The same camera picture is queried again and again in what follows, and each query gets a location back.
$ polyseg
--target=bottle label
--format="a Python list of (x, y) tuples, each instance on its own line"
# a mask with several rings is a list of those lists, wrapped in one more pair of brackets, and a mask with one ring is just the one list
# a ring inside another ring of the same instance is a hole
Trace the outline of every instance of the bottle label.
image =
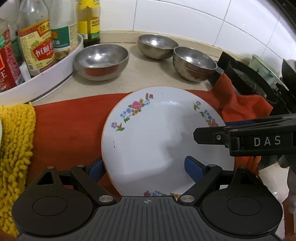
[(79, 0), (78, 10), (85, 9), (86, 7), (97, 8), (100, 7), (99, 0)]
[(87, 21), (78, 22), (78, 33), (83, 37), (83, 39), (88, 39)]
[(49, 19), (19, 31), (22, 51), (30, 72), (36, 76), (55, 64)]
[(11, 41), (13, 52), (17, 61), (22, 61), (22, 49), (20, 48), (18, 38)]
[(61, 60), (66, 57), (70, 51), (73, 51), (78, 46), (77, 24), (52, 29), (52, 43), (55, 58)]
[(0, 35), (0, 92), (16, 86), (21, 77), (9, 36), (9, 30)]
[(100, 19), (94, 19), (90, 22), (91, 25), (91, 39), (97, 39), (100, 37)]

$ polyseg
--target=yellow chenille towel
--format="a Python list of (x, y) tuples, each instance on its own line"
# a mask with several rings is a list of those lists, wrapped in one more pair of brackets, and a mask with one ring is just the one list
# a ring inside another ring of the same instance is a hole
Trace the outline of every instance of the yellow chenille towel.
[(11, 207), (25, 189), (27, 169), (33, 155), (36, 114), (31, 104), (0, 105), (0, 119), (0, 228), (17, 237)]

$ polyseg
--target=red towel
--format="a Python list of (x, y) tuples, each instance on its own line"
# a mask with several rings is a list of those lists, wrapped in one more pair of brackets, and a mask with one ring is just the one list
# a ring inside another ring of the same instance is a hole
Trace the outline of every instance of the red towel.
[[(190, 91), (209, 103), (225, 122), (268, 116), (272, 107), (259, 95), (241, 96), (234, 92), (230, 79), (221, 75), (211, 91)], [(77, 164), (93, 162), (101, 155), (104, 123), (124, 94), (109, 94), (36, 106), (34, 149), (27, 184), (44, 168), (69, 170)], [(260, 158), (235, 158), (235, 168), (246, 166), (258, 172)], [(99, 184), (118, 197), (105, 175)]]

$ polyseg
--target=white tray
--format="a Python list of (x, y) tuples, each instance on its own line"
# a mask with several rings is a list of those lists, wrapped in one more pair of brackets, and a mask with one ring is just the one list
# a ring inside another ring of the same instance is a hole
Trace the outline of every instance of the white tray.
[(22, 83), (10, 90), (0, 93), (0, 105), (14, 105), (27, 103), (31, 100), (38, 99), (40, 96), (57, 89), (61, 82), (65, 82), (74, 72), (73, 59), (75, 55), (83, 49), (83, 40), (78, 35), (78, 47), (66, 58), (55, 64), (29, 81)]

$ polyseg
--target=metal pin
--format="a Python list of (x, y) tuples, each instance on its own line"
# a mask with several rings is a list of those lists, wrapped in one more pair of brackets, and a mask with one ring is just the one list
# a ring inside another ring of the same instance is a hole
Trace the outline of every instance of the metal pin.
[(99, 197), (100, 202), (111, 202), (113, 201), (113, 197), (110, 195), (103, 195)]
[(193, 202), (195, 200), (195, 198), (191, 195), (183, 195), (180, 197), (180, 200), (182, 202)]

